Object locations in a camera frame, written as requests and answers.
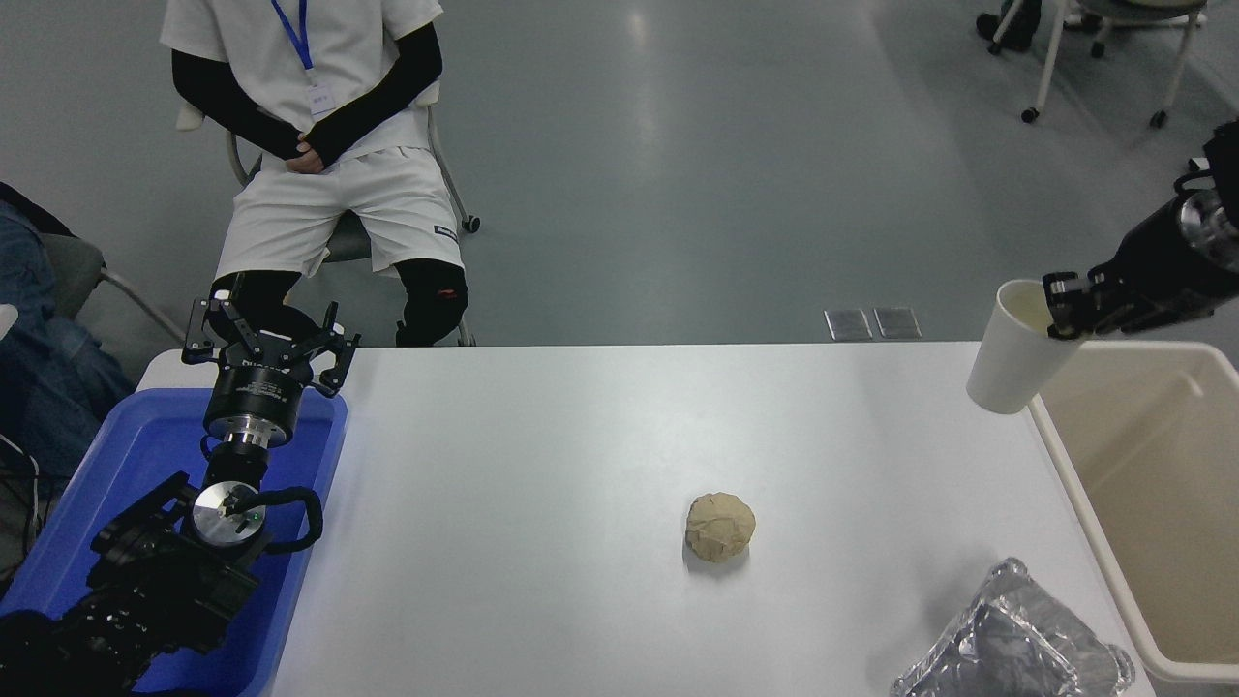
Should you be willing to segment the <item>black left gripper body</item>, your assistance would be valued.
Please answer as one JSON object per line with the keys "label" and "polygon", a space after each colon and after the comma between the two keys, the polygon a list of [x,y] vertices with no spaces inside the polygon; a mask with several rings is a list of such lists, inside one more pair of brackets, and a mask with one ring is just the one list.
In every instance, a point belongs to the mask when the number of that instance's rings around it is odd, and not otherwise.
{"label": "black left gripper body", "polygon": [[253,357],[242,343],[221,352],[213,392],[204,411],[207,420],[222,420],[243,413],[269,420],[292,420],[307,384],[313,380],[309,361],[282,361],[292,342],[287,337],[260,337],[260,357]]}

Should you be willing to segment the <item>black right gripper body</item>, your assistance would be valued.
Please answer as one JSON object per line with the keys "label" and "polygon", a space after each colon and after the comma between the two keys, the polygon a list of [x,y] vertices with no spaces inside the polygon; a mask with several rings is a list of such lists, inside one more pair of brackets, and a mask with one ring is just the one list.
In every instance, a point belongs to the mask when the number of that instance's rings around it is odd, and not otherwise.
{"label": "black right gripper body", "polygon": [[1214,314],[1215,265],[1192,248],[1183,215],[1191,198],[1175,198],[1123,239],[1114,260],[1132,312],[1121,331],[1151,331]]}

